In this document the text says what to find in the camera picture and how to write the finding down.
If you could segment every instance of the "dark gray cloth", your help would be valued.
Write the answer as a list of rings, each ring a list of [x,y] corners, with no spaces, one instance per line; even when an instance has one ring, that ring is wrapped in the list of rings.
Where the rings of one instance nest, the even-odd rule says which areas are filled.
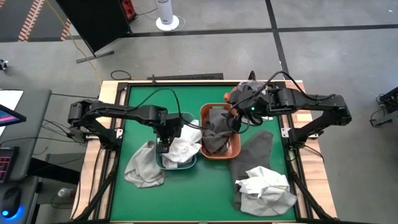
[[[271,169],[269,156],[272,150],[272,137],[273,134],[268,131],[259,131],[242,145],[239,155],[230,160],[229,171],[234,185],[233,207],[235,210],[241,209],[241,192],[239,192],[241,186],[235,184],[235,181],[248,179],[246,171],[257,166]]]
[[[224,154],[228,150],[227,142],[232,131],[226,124],[224,109],[210,109],[208,120],[205,124],[202,140],[207,151],[212,154]]]

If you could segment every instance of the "computer mouse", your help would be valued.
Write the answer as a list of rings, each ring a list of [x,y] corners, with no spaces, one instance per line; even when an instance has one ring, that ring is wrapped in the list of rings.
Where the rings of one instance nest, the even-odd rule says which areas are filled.
[[[13,217],[21,202],[22,190],[19,187],[11,187],[6,191],[1,200],[1,215],[4,218]]]

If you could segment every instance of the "computer screen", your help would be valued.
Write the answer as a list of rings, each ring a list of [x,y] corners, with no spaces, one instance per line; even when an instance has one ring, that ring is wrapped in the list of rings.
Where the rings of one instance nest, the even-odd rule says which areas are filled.
[[[26,117],[0,105],[0,127],[26,121]]]

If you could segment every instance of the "concrete floor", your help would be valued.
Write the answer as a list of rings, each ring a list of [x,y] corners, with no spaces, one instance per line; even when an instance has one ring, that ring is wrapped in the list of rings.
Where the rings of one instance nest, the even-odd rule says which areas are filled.
[[[145,11],[155,6],[143,0],[134,4]],[[279,27],[398,24],[398,3],[393,0],[278,0],[272,5]],[[262,0],[175,0],[174,9],[187,21],[184,30],[271,26]],[[134,32],[157,32],[154,21],[145,15],[134,21],[132,28]],[[309,93],[343,95],[353,117],[348,126],[330,127],[320,137],[339,218],[395,223],[397,127],[387,124],[374,129],[368,120],[377,109],[375,97],[398,85],[398,29],[290,32],[281,33],[280,39],[290,74],[303,80]],[[0,88],[51,88],[57,93],[86,96],[99,93],[90,65],[75,63],[81,55],[70,41],[1,43],[0,49],[0,57],[8,59],[11,66],[6,74],[0,73]],[[117,69],[131,72],[137,80],[152,74],[216,72],[223,72],[225,79],[244,79],[250,70],[267,78],[280,70],[271,33],[125,38],[100,52],[107,50],[115,50],[115,55],[93,61],[105,80]],[[46,118],[65,124],[75,100],[52,96]],[[39,141],[38,151],[45,146],[50,153],[84,151],[79,145],[47,141]],[[51,209],[43,209],[40,223],[62,220],[49,220]],[[57,212],[63,219],[70,213]]]

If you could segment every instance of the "red device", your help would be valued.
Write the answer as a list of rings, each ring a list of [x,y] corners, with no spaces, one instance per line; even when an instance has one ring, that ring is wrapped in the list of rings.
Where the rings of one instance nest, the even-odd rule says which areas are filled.
[[[132,5],[131,0],[120,0],[120,3],[123,6],[124,13],[129,22],[133,21],[137,17],[137,13],[134,10],[134,6]]]

